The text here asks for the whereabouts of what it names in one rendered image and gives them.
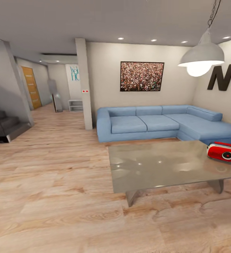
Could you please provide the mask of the radio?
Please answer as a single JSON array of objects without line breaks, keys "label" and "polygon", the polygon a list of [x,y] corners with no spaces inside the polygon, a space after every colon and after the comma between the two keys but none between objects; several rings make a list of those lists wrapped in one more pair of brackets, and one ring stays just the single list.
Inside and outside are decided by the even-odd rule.
[{"label": "radio", "polygon": [[209,144],[206,152],[211,158],[231,162],[231,144],[214,142]]}]

